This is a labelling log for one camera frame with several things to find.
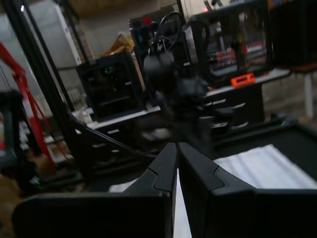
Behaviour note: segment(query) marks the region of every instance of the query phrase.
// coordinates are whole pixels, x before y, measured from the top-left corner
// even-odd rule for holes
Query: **table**
[[[267,83],[267,82],[270,82],[272,80],[285,78],[285,77],[289,76],[290,74],[291,74],[291,71],[288,70],[288,69],[277,69],[276,68],[276,69],[273,69],[272,71],[270,71],[267,75],[256,78],[256,81],[255,81],[254,84]],[[209,97],[209,96],[212,96],[212,95],[216,95],[216,94],[221,94],[221,93],[228,92],[228,91],[231,91],[231,90],[234,90],[234,89],[237,89],[237,88],[235,88],[233,86],[222,87],[222,88],[219,88],[219,89],[216,89],[216,90],[209,91],[206,94],[206,97]],[[123,122],[123,121],[126,121],[126,120],[135,119],[135,118],[138,118],[138,117],[141,117],[141,116],[145,116],[145,115],[148,115],[148,114],[151,114],[151,113],[154,113],[154,112],[158,112],[158,111],[160,111],[159,107],[148,108],[147,111],[141,111],[141,112],[129,114],[129,115],[126,115],[126,116],[123,116],[123,117],[119,117],[119,118],[115,118],[115,119],[112,119],[112,120],[107,120],[107,121],[103,121],[103,122],[94,121],[92,123],[87,124],[87,126],[92,128],[92,129],[99,129],[99,128],[102,128],[102,127],[106,127],[106,126],[109,126],[109,125],[117,124],[117,123],[120,123],[120,122]]]

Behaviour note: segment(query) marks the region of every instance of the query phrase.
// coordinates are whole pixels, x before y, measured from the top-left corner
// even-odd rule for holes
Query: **black plastic part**
[[[51,55],[50,55],[50,52],[49,52],[49,50],[48,50],[48,48],[47,48],[45,42],[44,42],[44,39],[43,39],[43,37],[42,37],[42,34],[41,34],[40,30],[39,30],[39,27],[38,27],[38,25],[37,25],[37,23],[36,23],[36,21],[35,21],[33,15],[32,15],[32,13],[31,13],[31,11],[30,11],[30,8],[29,8],[28,4],[25,4],[25,5],[24,5],[24,8],[25,8],[25,10],[26,10],[26,12],[27,12],[27,14],[28,14],[28,16],[29,16],[29,19],[30,19],[30,21],[31,21],[31,23],[32,23],[32,26],[33,26],[33,28],[34,28],[34,31],[35,31],[35,33],[36,33],[36,35],[37,35],[37,37],[38,37],[38,39],[39,39],[39,41],[40,41],[40,43],[41,43],[41,46],[42,46],[42,48],[43,48],[43,51],[44,51],[44,53],[45,53],[45,55],[46,55],[46,57],[47,57],[47,59],[48,59],[48,61],[49,61],[49,63],[50,63],[50,66],[51,66],[52,71],[53,71],[53,73],[54,73],[54,75],[55,75],[55,77],[56,77],[56,80],[57,80],[57,82],[58,82],[58,85],[59,85],[59,87],[60,87],[60,89],[61,89],[61,91],[62,91],[62,93],[63,93],[63,95],[64,95],[64,97],[65,97],[66,103],[67,103],[69,109],[73,112],[73,111],[75,111],[74,105],[73,105],[73,103],[71,102],[71,99],[70,99],[70,97],[69,97],[69,95],[68,95],[68,92],[67,92],[67,90],[66,90],[66,88],[65,88],[65,86],[64,86],[64,83],[63,83],[63,81],[62,81],[62,79],[61,79],[61,77],[60,77],[60,75],[59,75],[59,72],[58,72],[58,70],[57,70],[57,68],[56,68],[56,65],[54,64],[54,61],[53,61],[53,59],[52,59],[52,57],[51,57]]]
[[[174,91],[176,78],[172,52],[152,53],[144,59],[144,73],[154,91],[170,93]]]
[[[277,145],[272,141],[274,138],[275,141],[280,140],[280,143],[283,143],[285,136],[279,138],[279,135],[284,133],[302,133],[302,136],[307,137],[307,147],[303,148],[305,151],[295,148],[298,152],[294,156],[298,157],[298,161],[303,158],[300,156],[302,153],[313,153],[309,156],[310,160],[314,157],[316,149],[313,144],[316,146],[316,134],[297,125],[279,127],[280,130],[276,130],[274,126],[269,127],[266,132],[257,136],[256,142],[255,135],[250,134],[244,140],[236,138],[226,143],[221,157],[240,153],[254,148],[255,145]],[[252,145],[247,146],[248,141],[252,141]],[[282,147],[277,148],[285,153]],[[219,146],[216,146],[215,153],[219,150]],[[179,144],[178,151],[180,182],[193,238],[317,235],[313,219],[317,212],[316,190],[256,189],[185,143]],[[291,160],[294,159],[294,156],[287,156]]]
[[[72,7],[72,5],[69,4],[69,0],[61,0],[60,4],[66,6],[69,9],[70,13],[76,18],[76,20],[79,21],[79,16],[76,10]]]
[[[316,10],[316,0],[305,0],[285,2],[269,11],[274,64],[301,66],[317,61]]]
[[[123,193],[34,196],[13,214],[17,238],[172,238],[176,146],[168,144]]]

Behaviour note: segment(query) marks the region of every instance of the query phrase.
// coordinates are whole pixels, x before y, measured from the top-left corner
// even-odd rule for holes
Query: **white paper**
[[[214,161],[248,184],[263,189],[317,189],[317,182],[273,145]]]

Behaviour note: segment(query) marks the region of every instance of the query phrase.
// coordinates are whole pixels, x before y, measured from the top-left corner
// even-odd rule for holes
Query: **black metal frame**
[[[93,101],[93,93],[87,85],[87,79],[85,78],[85,75],[96,70],[101,70],[104,67],[113,65],[114,63],[122,63],[124,65],[124,71],[126,72],[128,80],[131,82],[131,89],[133,92],[133,98],[131,98],[131,100],[134,100],[137,105],[132,109],[122,111],[120,113],[107,116],[100,115],[100,111],[98,111],[98,107],[96,107],[96,105],[99,102]],[[93,109],[95,113],[97,121],[101,122],[108,119],[118,118],[146,109],[140,98],[140,95],[142,94],[142,86],[130,52],[120,52],[112,56],[99,58],[95,60],[93,63],[83,63],[76,67],[76,71],[79,75],[85,93],[87,95],[87,100],[90,103],[90,107]]]
[[[14,211],[12,222],[15,233],[18,238],[39,238],[43,234],[47,238],[55,238],[59,234],[82,237],[83,234],[88,235],[86,232],[93,237],[114,233],[119,237],[172,237],[176,159],[175,144],[166,145],[138,180],[123,193],[108,193],[107,188],[100,187],[98,192],[51,193],[31,197]],[[126,229],[119,231],[122,225]]]
[[[63,103],[60,97],[57,86],[53,80],[48,66],[46,65],[45,58],[41,53],[41,50],[34,38],[34,35],[31,32],[31,29],[28,25],[28,22],[26,21],[24,14],[20,10],[21,1],[3,0],[3,7],[21,45],[21,48],[42,90],[42,93],[44,94],[45,99],[52,111],[56,124],[62,132],[64,140],[67,143],[69,150],[71,151],[84,180],[88,182],[95,175],[95,170],[92,167],[92,163],[89,159],[91,157],[92,147],[91,145],[89,145],[89,143],[83,143],[81,141],[75,130],[76,128],[80,129],[83,134],[88,134],[90,137],[93,137],[96,140],[100,140],[101,142],[119,148],[120,150],[126,151],[127,153],[137,155],[136,160],[142,162],[145,160],[144,158],[146,157],[148,159],[145,160],[146,163],[144,165],[146,166],[146,164],[149,164],[155,157],[154,155],[136,151],[112,139],[111,137],[108,137],[100,132],[86,127],[85,125],[80,124],[79,121],[72,117],[72,114],[67,110],[66,105]]]

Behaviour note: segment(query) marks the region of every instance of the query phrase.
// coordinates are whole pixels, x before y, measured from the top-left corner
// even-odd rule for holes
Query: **drawer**
[[[107,126],[99,131],[119,142],[134,147],[134,131],[131,122],[117,126]]]
[[[262,87],[260,85],[211,95],[206,98],[206,106],[206,116],[212,116],[212,109],[233,109],[235,112],[232,122],[233,128],[264,121]]]

